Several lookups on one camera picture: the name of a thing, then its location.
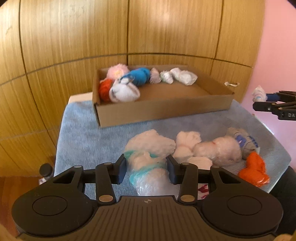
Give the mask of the fluffy white lilac sock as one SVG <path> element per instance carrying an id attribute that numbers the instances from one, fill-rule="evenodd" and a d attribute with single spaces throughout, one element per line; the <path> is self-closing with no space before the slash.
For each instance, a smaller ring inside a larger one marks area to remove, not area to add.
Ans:
<path id="1" fill-rule="evenodd" d="M 267 95 L 264 89 L 258 85 L 252 93 L 253 102 L 265 102 L 267 101 Z"/>

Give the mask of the white red-pattern sock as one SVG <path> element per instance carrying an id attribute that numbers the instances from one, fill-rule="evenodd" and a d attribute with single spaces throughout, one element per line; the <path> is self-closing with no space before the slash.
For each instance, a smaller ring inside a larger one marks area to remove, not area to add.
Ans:
<path id="1" fill-rule="evenodd" d="M 198 200 L 205 199 L 209 194 L 208 174 L 213 165 L 212 161 L 207 157 L 190 157 L 188 162 L 198 167 Z"/>

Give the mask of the grey sock blue pattern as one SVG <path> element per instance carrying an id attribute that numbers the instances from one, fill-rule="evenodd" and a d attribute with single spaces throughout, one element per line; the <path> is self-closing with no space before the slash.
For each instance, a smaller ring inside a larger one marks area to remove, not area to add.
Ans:
<path id="1" fill-rule="evenodd" d="M 227 129 L 226 135 L 236 139 L 244 160 L 246 160 L 252 152 L 260 153 L 260 146 L 257 141 L 246 130 L 230 127 Z"/>

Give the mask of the fluffy white teal-band sock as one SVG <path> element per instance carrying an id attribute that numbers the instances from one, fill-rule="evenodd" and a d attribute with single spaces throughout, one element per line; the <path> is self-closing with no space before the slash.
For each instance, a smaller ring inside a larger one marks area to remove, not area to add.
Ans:
<path id="1" fill-rule="evenodd" d="M 154 129 L 131 138 L 125 146 L 129 181 L 139 196 L 178 197 L 180 186 L 170 182 L 166 157 L 176 149 L 174 140 Z"/>

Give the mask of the pale pink long sock roll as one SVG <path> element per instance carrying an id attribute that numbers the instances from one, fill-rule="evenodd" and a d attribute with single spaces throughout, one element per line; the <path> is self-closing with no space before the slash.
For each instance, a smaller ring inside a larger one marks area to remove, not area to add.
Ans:
<path id="1" fill-rule="evenodd" d="M 193 148 L 193 154 L 195 157 L 207 157 L 216 166 L 233 165 L 242 159 L 240 145 L 231 136 L 200 142 Z"/>

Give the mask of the orange sock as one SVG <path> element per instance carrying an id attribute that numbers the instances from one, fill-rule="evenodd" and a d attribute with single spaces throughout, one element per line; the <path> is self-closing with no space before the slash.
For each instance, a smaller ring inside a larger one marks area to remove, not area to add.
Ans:
<path id="1" fill-rule="evenodd" d="M 256 152 L 251 152 L 246 160 L 246 167 L 239 171 L 238 177 L 261 187 L 269 183 L 264 160 Z"/>
<path id="2" fill-rule="evenodd" d="M 105 78 L 104 80 L 100 81 L 98 93 L 101 101 L 110 102 L 109 92 L 112 85 L 113 85 L 112 79 Z"/>

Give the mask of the white pink knotted sock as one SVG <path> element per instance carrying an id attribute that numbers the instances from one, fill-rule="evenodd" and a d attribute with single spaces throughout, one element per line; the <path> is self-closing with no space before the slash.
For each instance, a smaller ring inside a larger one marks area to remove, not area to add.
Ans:
<path id="1" fill-rule="evenodd" d="M 173 153 L 174 159 L 178 163 L 187 161 L 193 156 L 193 149 L 196 144 L 199 144 L 201 141 L 201 135 L 199 132 L 180 131 L 176 137 L 176 149 Z"/>

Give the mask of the blue towel mat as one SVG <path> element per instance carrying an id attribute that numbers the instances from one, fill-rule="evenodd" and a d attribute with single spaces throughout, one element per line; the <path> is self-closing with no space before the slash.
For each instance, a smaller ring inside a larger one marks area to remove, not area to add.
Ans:
<path id="1" fill-rule="evenodd" d="M 115 162 L 128 140 L 147 130 L 154 129 L 171 139 L 175 139 L 180 131 L 196 131 L 202 140 L 210 141 L 224 136 L 229 127 L 242 128 L 255 138 L 270 177 L 269 184 L 262 189 L 270 192 L 288 168 L 291 157 L 263 123 L 235 100 L 229 110 L 108 128 L 98 126 L 91 101 L 71 103 L 66 106 L 62 119 L 55 174 L 75 165 L 94 169 L 98 164 Z"/>

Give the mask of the dark bottle on floor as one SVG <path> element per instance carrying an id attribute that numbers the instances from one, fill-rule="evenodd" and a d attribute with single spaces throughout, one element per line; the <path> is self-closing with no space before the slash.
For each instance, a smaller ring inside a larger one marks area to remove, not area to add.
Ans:
<path id="1" fill-rule="evenodd" d="M 44 163 L 39 168 L 39 173 L 42 177 L 41 179 L 39 179 L 39 184 L 41 185 L 53 177 L 54 168 L 49 163 Z"/>

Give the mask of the white long sock roll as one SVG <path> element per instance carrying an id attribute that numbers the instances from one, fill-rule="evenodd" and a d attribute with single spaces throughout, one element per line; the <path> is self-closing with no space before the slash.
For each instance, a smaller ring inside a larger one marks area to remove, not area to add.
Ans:
<path id="1" fill-rule="evenodd" d="M 173 78 L 177 80 L 178 82 L 186 85 L 191 86 L 193 85 L 197 79 L 198 76 L 188 70 L 181 70 L 180 68 L 173 68 L 170 70 Z"/>

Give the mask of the brown cardboard box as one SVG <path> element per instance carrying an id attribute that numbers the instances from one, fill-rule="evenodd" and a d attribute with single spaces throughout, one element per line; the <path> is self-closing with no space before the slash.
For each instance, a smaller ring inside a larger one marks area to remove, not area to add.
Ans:
<path id="1" fill-rule="evenodd" d="M 125 103 L 101 102 L 98 95 L 99 83 L 106 77 L 108 70 L 96 70 L 92 101 L 98 125 L 105 128 L 230 108 L 234 99 L 231 90 L 195 67 L 180 65 L 179 68 L 195 73 L 197 81 L 191 86 L 177 81 L 172 84 L 145 84 L 139 88 L 140 98 L 137 101 Z"/>

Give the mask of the white blue sock bundle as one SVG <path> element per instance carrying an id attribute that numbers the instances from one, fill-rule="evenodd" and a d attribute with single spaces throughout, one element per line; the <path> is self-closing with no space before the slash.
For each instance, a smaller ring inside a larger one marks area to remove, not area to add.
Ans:
<path id="1" fill-rule="evenodd" d="M 130 78 L 123 77 L 114 81 L 109 98 L 112 102 L 132 102 L 140 98 L 140 91 Z"/>

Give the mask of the orange sock in box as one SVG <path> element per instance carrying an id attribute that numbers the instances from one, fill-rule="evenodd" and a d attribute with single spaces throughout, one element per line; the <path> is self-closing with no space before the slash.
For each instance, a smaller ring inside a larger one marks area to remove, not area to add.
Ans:
<path id="1" fill-rule="evenodd" d="M 100 81 L 98 93 L 101 101 L 110 102 L 109 92 L 112 85 L 113 85 L 112 79 L 105 78 L 104 80 Z"/>

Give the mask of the fluffy pink sock ball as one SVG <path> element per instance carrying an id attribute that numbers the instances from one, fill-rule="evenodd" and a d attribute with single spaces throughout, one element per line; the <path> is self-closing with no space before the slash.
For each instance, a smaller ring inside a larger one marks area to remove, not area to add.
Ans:
<path id="1" fill-rule="evenodd" d="M 106 78 L 116 80 L 118 78 L 121 78 L 123 75 L 129 73 L 130 70 L 128 67 L 124 64 L 117 64 L 114 66 L 111 66 L 108 71 Z"/>

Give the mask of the blue ribbed sock roll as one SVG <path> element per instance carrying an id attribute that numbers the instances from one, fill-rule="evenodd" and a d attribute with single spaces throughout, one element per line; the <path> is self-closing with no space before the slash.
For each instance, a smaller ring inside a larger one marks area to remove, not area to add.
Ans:
<path id="1" fill-rule="evenodd" d="M 150 71 L 147 68 L 137 68 L 123 75 L 120 79 L 120 83 L 132 83 L 135 86 L 142 86 L 149 81 Z"/>

